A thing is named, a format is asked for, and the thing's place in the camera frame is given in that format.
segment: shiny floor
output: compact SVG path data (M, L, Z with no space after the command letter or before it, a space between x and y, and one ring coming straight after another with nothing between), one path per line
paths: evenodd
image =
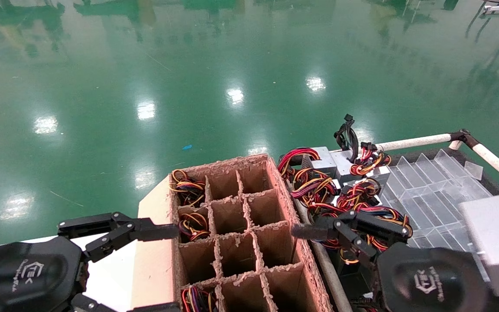
M478 0L0 0L0 244L137 205L174 168L469 128L499 155Z

